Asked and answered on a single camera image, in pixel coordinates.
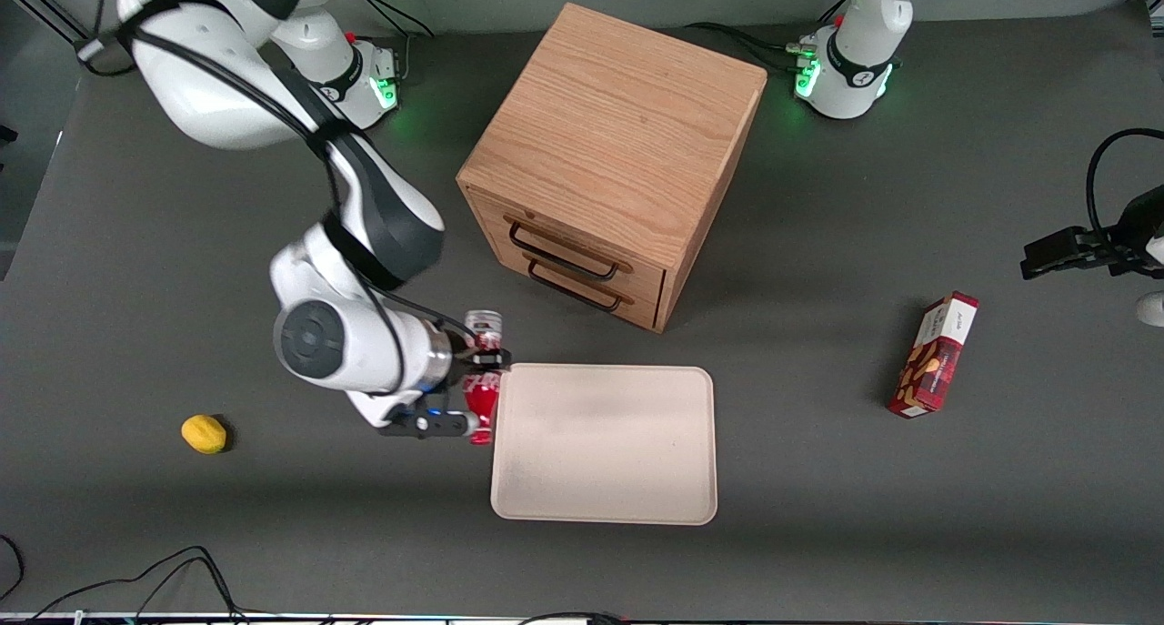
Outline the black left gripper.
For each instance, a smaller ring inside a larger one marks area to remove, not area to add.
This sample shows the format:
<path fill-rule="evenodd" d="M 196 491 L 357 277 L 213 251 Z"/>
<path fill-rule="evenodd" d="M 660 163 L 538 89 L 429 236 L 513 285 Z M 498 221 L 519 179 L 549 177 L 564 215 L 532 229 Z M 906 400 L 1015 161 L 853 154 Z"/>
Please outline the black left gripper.
<path fill-rule="evenodd" d="M 1124 265 L 1115 264 L 1114 257 L 1101 246 L 1100 236 L 1094 230 L 1065 227 L 1027 244 L 1018 268 L 1023 280 L 1039 279 L 1046 274 L 1070 269 L 1096 267 L 1109 267 L 1112 277 L 1133 272 L 1147 277 L 1163 277 L 1163 261 L 1150 251 L 1152 240 L 1161 237 L 1161 223 L 1163 223 L 1162 185 L 1131 199 L 1119 215 L 1117 223 L 1105 228 L 1110 246 L 1124 256 Z"/>

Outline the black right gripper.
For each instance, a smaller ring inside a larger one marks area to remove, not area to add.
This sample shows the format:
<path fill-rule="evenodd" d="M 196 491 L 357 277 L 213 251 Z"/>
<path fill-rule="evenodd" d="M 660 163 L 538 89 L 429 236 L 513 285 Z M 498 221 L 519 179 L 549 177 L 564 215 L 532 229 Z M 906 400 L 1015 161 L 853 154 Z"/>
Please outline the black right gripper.
<path fill-rule="evenodd" d="M 457 385 L 471 386 L 477 375 L 508 371 L 513 363 L 506 348 L 470 346 L 464 340 L 450 340 L 449 375 L 457 375 Z"/>

